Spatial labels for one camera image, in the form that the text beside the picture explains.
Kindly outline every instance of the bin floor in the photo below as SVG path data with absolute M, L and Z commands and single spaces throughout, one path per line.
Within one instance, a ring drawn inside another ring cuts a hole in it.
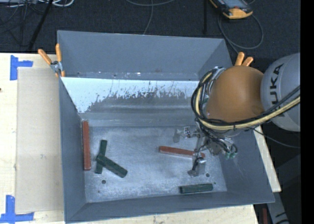
M 192 158 L 158 152 L 161 145 L 194 150 L 196 138 L 173 142 L 173 127 L 90 127 L 92 169 L 85 171 L 88 202 L 180 194 L 179 186 L 212 183 L 212 192 L 226 191 L 218 156 L 206 155 L 206 172 L 190 177 Z M 125 168 L 121 178 L 103 169 L 96 174 L 96 157 L 101 140 L 107 140 L 105 156 Z

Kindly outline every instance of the gray bin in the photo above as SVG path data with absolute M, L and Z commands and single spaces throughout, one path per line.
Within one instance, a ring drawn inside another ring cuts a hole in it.
M 223 39 L 58 31 L 66 77 L 59 79 L 64 215 L 67 223 L 165 214 L 274 201 L 253 132 L 234 137 L 231 160 L 205 151 L 206 173 L 190 177 L 192 159 L 158 152 L 193 150 L 173 141 L 194 127 L 190 98 L 210 69 L 232 65 Z M 81 122 L 90 126 L 92 169 L 83 170 Z M 96 174 L 100 141 L 124 178 Z M 212 183 L 206 193 L 179 186 Z

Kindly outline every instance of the dark green block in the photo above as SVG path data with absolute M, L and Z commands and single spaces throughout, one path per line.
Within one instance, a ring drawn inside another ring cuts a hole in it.
M 106 153 L 106 149 L 107 149 L 107 140 L 102 140 L 100 142 L 99 153 L 104 156 Z M 102 174 L 102 172 L 103 172 L 103 165 L 97 162 L 95 173 Z
M 210 192 L 212 190 L 213 190 L 212 184 L 199 184 L 199 185 L 180 186 L 180 193 L 181 194 Z
M 101 164 L 103 167 L 108 169 L 109 171 L 115 173 L 121 178 L 124 178 L 128 171 L 125 170 L 123 167 L 119 166 L 117 163 L 113 162 L 111 159 L 105 157 L 102 154 L 99 154 L 96 158 L 97 162 Z

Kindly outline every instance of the black floor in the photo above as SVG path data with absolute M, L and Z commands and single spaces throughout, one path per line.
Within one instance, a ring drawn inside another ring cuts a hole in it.
M 252 6 L 253 16 L 237 21 L 222 19 L 220 28 L 222 16 L 208 0 L 74 0 L 68 7 L 51 7 L 35 41 L 31 40 L 47 4 L 37 2 L 17 8 L 1 3 L 0 52 L 35 53 L 43 48 L 54 54 L 58 30 L 225 38 L 233 62 L 237 52 L 243 51 L 253 56 L 251 66 L 262 72 L 275 60 L 300 52 L 301 0 L 246 1 Z M 270 137 L 266 141 L 276 168 L 300 154 L 300 149 L 271 139 L 300 146 L 300 133 L 272 123 L 262 128 Z M 291 224 L 301 223 L 300 190 L 298 179 L 281 193 Z

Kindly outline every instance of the yellow cable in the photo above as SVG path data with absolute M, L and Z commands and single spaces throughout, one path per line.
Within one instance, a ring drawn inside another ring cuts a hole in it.
M 205 78 L 204 80 L 202 81 L 202 83 L 204 83 L 208 77 L 211 76 L 212 73 L 209 73 Z M 200 94 L 203 90 L 203 86 L 201 86 L 198 91 L 197 91 L 197 94 L 196 94 L 196 99 L 195 99 L 195 110 L 197 112 L 197 114 L 199 116 L 201 116 L 200 114 L 200 111 L 199 111 L 199 98 L 200 98 Z M 300 97 L 297 97 L 295 98 L 294 100 L 292 100 L 291 102 L 289 102 L 288 104 L 286 104 L 285 106 L 277 109 L 276 111 L 272 112 L 271 114 L 269 115 L 266 115 L 260 119 L 257 119 L 257 120 L 253 120 L 251 122 L 248 122 L 248 123 L 243 123 L 243 124 L 238 124 L 238 125 L 225 125 L 225 126 L 217 126 L 217 125 L 213 125 L 213 124 L 210 124 L 204 120 L 201 120 L 201 123 L 203 125 L 205 125 L 206 127 L 208 128 L 211 128 L 211 129 L 214 129 L 214 130 L 232 130 L 232 129 L 240 129 L 240 128 L 246 128 L 246 127 L 250 127 L 250 126 L 255 126 L 255 125 L 259 125 L 259 124 L 262 124 L 268 120 L 270 120 L 271 118 L 273 117 L 276 117 L 278 116 L 279 114 L 287 111 L 288 109 L 292 108 L 293 106 L 297 105 L 298 103 L 300 103 Z

